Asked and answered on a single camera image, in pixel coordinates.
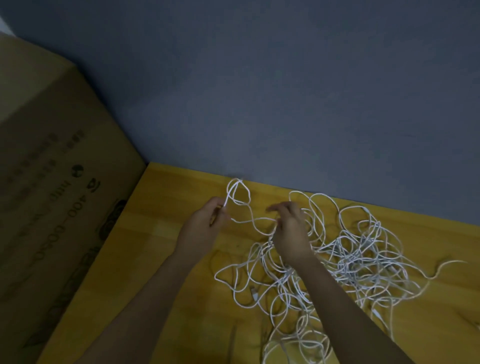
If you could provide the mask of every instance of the black printed symbol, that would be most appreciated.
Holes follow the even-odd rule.
[[[84,173],[84,167],[81,164],[75,164],[72,167],[72,176],[75,178],[81,177]]]
[[[92,178],[87,185],[87,188],[91,190],[90,192],[95,192],[100,187],[100,181],[97,181],[96,178]]]

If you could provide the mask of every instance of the forearm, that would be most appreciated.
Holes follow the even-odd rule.
[[[148,363],[193,266],[188,259],[169,256],[77,363]]]
[[[296,267],[341,364],[412,364],[311,255]]]

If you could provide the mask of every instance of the left hand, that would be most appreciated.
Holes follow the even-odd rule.
[[[218,232],[230,220],[224,202],[224,198],[212,197],[189,217],[180,229],[174,255],[195,265],[212,250]]]

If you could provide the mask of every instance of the right hand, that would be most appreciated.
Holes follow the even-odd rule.
[[[282,259],[296,270],[302,262],[314,256],[304,214],[298,205],[291,201],[271,205],[267,211],[277,211],[280,215],[273,243]]]

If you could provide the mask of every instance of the cable pile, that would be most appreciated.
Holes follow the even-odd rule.
[[[239,187],[246,190],[247,201],[236,198]],[[305,214],[313,251],[355,302],[362,309],[370,311],[371,318],[375,316],[381,321],[392,339],[394,338],[393,308],[403,300],[420,296],[427,288],[429,281],[438,276],[445,264],[463,262],[446,261],[438,266],[433,276],[429,277],[411,260],[403,256],[401,241],[384,228],[367,208],[348,206],[340,209],[336,202],[325,194],[308,196],[301,191],[291,191],[288,195],[290,201],[293,194],[301,194],[308,199],[309,208],[302,208],[302,211]],[[341,231],[331,242],[326,241],[324,214],[314,202],[314,198],[320,197],[329,199],[337,211]],[[290,363],[286,345],[292,344],[298,346],[306,363],[325,363],[332,352],[330,342],[321,329],[320,319],[316,315],[300,277],[294,269],[282,262],[275,251],[272,238],[276,229],[276,220],[253,216],[250,207],[250,190],[240,179],[233,179],[228,183],[225,205],[229,200],[239,206],[246,206],[250,211],[250,219],[238,221],[233,218],[234,222],[239,224],[251,222],[255,230],[267,237],[265,243],[254,243],[251,246],[245,262],[228,265],[215,274],[217,281],[230,287],[233,299],[239,306],[244,308],[258,306],[270,317],[273,329],[264,345],[262,363],[266,362],[269,354],[278,346],[285,352]],[[364,220],[357,223],[354,232],[347,229],[342,218],[342,214],[349,209],[361,209],[366,216]],[[261,231],[255,224],[259,220],[271,220],[273,228],[269,232]],[[232,284],[218,277],[230,268],[234,270]],[[427,283],[421,286],[410,279],[407,268],[418,271],[427,279]],[[247,280],[241,284],[243,271],[246,271]],[[253,303],[240,303],[237,294],[248,291],[252,295]],[[388,320],[384,320],[379,313],[380,307],[388,310]],[[292,313],[296,314],[295,328],[286,330],[284,327],[288,323],[286,318],[292,317]]]

